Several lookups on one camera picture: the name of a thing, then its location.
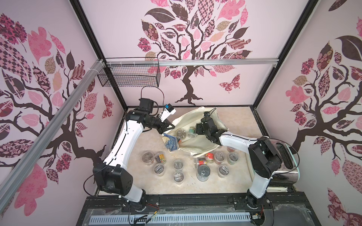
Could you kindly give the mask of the clear lid seed jar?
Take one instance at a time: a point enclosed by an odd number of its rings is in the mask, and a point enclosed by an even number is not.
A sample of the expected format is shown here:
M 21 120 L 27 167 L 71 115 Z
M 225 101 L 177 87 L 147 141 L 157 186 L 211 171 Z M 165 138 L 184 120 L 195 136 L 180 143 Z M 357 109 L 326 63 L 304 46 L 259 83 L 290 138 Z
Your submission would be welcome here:
M 185 139 L 187 136 L 187 132 L 184 129 L 178 129 L 175 135 L 178 139 Z

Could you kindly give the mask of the cream canvas tote bag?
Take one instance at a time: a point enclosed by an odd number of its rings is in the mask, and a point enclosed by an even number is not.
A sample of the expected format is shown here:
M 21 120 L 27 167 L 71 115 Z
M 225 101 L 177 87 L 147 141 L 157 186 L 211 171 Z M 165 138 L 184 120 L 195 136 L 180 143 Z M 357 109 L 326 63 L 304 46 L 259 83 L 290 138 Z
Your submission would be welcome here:
M 175 128 L 164 133 L 176 138 L 178 149 L 200 156 L 221 146 L 220 136 L 228 131 L 219 119 L 217 108 L 200 107 L 192 110 L 172 124 Z

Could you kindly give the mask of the red label jar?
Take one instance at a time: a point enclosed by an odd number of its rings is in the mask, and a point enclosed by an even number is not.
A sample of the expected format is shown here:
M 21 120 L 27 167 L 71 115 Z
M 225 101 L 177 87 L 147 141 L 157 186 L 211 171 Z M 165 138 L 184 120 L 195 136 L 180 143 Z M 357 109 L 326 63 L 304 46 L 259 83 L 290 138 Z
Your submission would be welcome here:
M 213 164 L 214 163 L 214 154 L 213 153 L 205 154 L 205 160 L 206 160 L 207 164 Z

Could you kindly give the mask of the yellow label jar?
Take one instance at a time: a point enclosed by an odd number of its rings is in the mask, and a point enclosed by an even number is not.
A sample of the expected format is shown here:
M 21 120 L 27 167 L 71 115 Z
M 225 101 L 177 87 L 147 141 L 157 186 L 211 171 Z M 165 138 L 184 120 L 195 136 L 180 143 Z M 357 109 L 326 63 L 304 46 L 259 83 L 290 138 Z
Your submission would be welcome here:
M 157 162 L 157 164 L 165 164 L 166 163 L 166 157 L 165 154 L 163 152 L 159 152 L 155 155 L 155 161 Z

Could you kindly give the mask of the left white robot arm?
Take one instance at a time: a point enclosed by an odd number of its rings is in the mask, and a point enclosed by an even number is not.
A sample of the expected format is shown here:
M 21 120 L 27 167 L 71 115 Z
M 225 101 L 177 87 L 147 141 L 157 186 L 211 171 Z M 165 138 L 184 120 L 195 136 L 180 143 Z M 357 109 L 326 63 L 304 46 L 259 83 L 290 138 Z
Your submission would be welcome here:
M 127 171 L 132 150 L 145 128 L 156 129 L 159 134 L 173 129 L 174 125 L 167 118 L 176 112 L 171 104 L 167 104 L 161 115 L 154 115 L 154 104 L 153 100 L 141 98 L 140 105 L 126 113 L 122 131 L 112 151 L 93 168 L 100 191 L 120 195 L 130 202 L 143 202 L 145 191 L 133 183 L 133 177 Z

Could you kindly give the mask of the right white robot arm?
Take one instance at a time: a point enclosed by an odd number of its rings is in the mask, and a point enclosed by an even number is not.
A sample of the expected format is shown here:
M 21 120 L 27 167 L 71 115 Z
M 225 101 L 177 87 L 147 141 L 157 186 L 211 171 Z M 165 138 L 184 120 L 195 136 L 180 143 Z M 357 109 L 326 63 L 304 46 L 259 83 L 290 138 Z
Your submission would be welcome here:
M 255 176 L 247 194 L 255 199 L 261 199 L 265 195 L 272 176 L 282 164 L 282 157 L 269 138 L 247 138 L 232 134 L 226 129 L 218 128 L 209 113 L 205 113 L 196 125 L 196 133 L 204 135 L 211 143 L 248 154 Z

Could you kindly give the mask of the mint green chrome toaster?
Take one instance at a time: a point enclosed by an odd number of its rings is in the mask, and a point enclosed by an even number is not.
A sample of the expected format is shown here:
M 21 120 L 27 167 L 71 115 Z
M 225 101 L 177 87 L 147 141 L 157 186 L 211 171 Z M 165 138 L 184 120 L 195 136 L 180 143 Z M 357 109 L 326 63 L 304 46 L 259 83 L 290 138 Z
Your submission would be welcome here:
M 272 176 L 267 192 L 290 192 L 294 191 L 294 185 L 299 181 L 299 159 L 293 147 L 284 141 L 271 139 L 281 155 L 282 162 L 278 170 Z

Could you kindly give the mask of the aluminium rail back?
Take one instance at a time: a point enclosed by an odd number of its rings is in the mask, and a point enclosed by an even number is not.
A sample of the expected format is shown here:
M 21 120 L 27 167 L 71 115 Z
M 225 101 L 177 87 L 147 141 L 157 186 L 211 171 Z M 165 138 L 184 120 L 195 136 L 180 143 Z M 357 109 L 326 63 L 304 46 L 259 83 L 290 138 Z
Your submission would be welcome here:
M 277 58 L 245 58 L 245 59 L 207 59 L 207 60 L 128 60 L 128 61 L 108 61 L 109 66 L 218 66 L 218 65 L 277 65 Z

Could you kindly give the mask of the aluminium rail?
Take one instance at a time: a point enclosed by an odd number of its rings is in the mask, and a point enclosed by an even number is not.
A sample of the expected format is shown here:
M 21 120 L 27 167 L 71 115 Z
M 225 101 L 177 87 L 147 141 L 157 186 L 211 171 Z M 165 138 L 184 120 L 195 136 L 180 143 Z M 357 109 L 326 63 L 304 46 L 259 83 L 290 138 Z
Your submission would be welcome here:
M 245 58 L 245 59 L 207 59 L 207 60 L 128 60 L 128 61 L 108 61 L 109 66 L 218 66 L 218 65 L 277 65 L 277 58 Z
M 94 62 L 94 64 L 86 72 L 84 78 L 79 82 L 77 88 L 67 98 L 53 119 L 50 120 L 49 125 L 45 127 L 43 132 L 40 133 L 30 149 L 24 154 L 19 163 L 3 181 L 1 184 L 1 211 L 4 211 L 11 198 L 17 192 L 25 178 L 29 175 L 42 153 L 46 150 L 48 144 L 52 141 L 66 118 L 70 115 L 76 103 L 81 99 L 83 93 L 87 90 L 92 80 L 98 75 L 104 66 L 103 59 L 97 59 Z

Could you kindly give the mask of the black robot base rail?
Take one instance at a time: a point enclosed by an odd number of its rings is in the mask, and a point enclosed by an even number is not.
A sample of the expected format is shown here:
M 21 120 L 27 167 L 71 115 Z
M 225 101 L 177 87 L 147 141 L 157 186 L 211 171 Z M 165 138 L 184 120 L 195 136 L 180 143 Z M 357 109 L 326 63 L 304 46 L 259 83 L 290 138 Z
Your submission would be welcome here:
M 140 208 L 118 197 L 88 197 L 77 221 L 88 226 L 91 216 L 149 215 L 186 213 L 250 214 L 251 222 L 191 223 L 164 226 L 319 226 L 311 204 L 303 192 L 268 193 L 256 209 L 246 204 L 246 194 L 147 195 Z

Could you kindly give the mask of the aluminium rail left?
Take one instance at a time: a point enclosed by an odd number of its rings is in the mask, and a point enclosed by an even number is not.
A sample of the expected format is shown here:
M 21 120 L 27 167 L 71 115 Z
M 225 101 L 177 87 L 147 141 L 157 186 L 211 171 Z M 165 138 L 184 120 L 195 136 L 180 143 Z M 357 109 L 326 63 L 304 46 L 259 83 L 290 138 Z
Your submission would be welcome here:
M 1 211 L 4 211 L 11 198 L 17 192 L 25 178 L 29 175 L 42 153 L 46 150 L 48 144 L 52 141 L 66 118 L 70 115 L 76 103 L 81 99 L 83 93 L 87 90 L 92 80 L 98 75 L 104 66 L 103 59 L 97 59 L 94 62 L 94 64 L 86 72 L 84 78 L 79 82 L 77 88 L 67 98 L 53 119 L 50 120 L 49 125 L 45 127 L 43 132 L 40 133 L 30 149 L 24 154 L 19 163 L 3 181 L 1 184 Z

